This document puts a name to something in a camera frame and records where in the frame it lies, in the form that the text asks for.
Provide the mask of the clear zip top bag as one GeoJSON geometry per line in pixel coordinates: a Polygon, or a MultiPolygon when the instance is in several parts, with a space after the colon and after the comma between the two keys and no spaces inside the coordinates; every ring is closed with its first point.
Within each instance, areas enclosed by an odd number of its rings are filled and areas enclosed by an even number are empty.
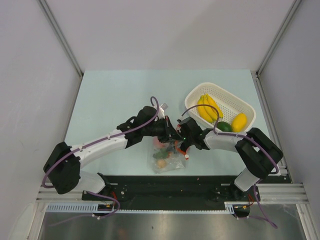
{"type": "Polygon", "coordinates": [[[152,147],[149,149],[148,154],[148,166],[155,174],[162,174],[169,171],[175,171],[179,169],[184,169],[187,165],[187,161],[189,160],[188,153],[181,153],[179,152],[179,142],[180,141],[170,141],[163,143],[165,146],[163,148],[170,148],[174,150],[174,154],[170,158],[163,159],[166,161],[167,165],[164,168],[158,168],[157,167],[157,160],[153,158],[153,153],[157,148],[154,147],[152,139],[152,147]]]}

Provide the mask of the yellow fake bananas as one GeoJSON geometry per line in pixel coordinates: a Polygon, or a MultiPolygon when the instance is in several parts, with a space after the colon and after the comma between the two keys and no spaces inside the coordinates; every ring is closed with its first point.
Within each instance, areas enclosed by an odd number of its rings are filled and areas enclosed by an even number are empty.
{"type": "Polygon", "coordinates": [[[217,103],[208,94],[201,95],[197,104],[198,114],[208,123],[214,123],[218,119],[218,115],[220,118],[224,117],[217,103]]]}

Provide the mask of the green fake pepper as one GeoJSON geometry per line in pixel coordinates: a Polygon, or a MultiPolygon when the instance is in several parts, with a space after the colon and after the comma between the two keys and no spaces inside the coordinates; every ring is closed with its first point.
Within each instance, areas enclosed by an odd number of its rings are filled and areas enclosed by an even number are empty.
{"type": "Polygon", "coordinates": [[[222,132],[232,132],[233,131],[232,126],[225,121],[218,122],[216,127],[222,132]]]}

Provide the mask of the yellow fake lemon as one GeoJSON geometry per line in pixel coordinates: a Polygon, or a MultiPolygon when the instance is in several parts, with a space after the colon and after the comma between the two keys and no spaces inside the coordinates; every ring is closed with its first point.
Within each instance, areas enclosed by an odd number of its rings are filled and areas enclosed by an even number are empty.
{"type": "Polygon", "coordinates": [[[235,133],[242,132],[247,124],[247,116],[244,113],[239,113],[232,121],[231,128],[235,133]]]}

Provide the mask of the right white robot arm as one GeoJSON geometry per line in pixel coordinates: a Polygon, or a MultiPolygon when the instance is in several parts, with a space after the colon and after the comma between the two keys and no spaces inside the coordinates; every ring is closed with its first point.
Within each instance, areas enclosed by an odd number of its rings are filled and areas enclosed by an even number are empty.
{"type": "Polygon", "coordinates": [[[259,128],[238,133],[217,131],[215,128],[202,130],[191,117],[181,120],[179,127],[183,139],[182,151],[195,146],[199,150],[224,150],[239,154],[245,169],[230,188],[231,196],[237,201],[247,197],[249,189],[260,180],[280,171],[278,163],[283,158],[283,152],[259,128]]]}

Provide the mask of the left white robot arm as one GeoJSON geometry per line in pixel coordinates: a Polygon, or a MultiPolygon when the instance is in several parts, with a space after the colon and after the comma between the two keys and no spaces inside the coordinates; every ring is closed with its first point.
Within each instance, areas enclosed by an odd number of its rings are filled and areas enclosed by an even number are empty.
{"type": "Polygon", "coordinates": [[[110,196],[111,188],[100,173],[86,172],[83,167],[105,155],[138,144],[143,137],[156,137],[161,143],[183,139],[168,116],[160,115],[154,107],[145,106],[136,116],[102,138],[74,146],[64,141],[58,143],[43,167],[42,186],[54,188],[60,195],[72,190],[90,191],[98,199],[105,200],[110,196]]]}

